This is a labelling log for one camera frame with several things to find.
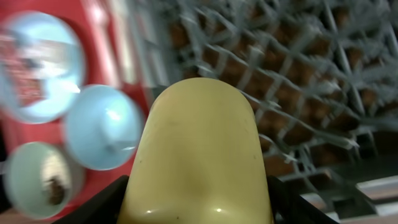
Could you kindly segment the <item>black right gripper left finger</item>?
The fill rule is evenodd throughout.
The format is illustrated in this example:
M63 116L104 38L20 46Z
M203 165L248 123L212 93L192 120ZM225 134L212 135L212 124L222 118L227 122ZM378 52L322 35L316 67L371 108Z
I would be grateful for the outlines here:
M116 224L129 177L122 175L53 224Z

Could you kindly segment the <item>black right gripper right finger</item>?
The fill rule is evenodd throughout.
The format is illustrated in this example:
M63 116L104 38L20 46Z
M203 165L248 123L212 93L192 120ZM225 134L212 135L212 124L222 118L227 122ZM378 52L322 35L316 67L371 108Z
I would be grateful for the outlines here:
M267 184L273 217L279 213L288 224L338 224L277 177L267 176Z

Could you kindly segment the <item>rice food waste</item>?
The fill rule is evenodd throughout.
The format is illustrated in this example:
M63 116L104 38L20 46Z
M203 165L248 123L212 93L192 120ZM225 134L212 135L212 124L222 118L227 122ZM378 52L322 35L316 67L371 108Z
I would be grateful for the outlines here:
M42 190L50 205L60 205L67 197L70 188L70 175L63 158L52 153L40 167Z

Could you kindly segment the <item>green bowl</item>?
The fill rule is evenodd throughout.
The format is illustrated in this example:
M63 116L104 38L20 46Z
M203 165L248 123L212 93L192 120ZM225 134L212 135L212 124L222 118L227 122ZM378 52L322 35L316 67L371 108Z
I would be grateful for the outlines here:
M60 205L50 205L40 180L43 160L57 154L67 164L70 188ZM63 149L44 142L28 142L17 147L5 163L4 188L12 206L25 216L37 220L58 215L81 191L85 170Z

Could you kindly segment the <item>light blue bowl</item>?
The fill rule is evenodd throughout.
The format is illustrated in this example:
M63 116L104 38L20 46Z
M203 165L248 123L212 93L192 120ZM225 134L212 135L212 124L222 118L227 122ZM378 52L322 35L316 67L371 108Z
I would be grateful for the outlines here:
M64 119L68 153L92 170L111 170L136 152L144 129L141 107L106 85L88 85Z

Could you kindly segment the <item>yellow plastic cup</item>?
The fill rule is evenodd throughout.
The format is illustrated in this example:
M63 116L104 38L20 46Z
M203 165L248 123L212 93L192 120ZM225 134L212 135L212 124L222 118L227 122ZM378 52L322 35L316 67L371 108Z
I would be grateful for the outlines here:
M254 114L233 86L190 78L150 109L119 223L272 223Z

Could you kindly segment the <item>red snack wrapper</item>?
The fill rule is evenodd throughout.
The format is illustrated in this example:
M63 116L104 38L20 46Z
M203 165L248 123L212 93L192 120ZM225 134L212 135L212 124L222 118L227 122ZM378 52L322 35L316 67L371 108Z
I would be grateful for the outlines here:
M5 32L1 33L1 62L14 85L21 106L29 106L44 99L40 80L34 78L27 62L18 56L15 38Z

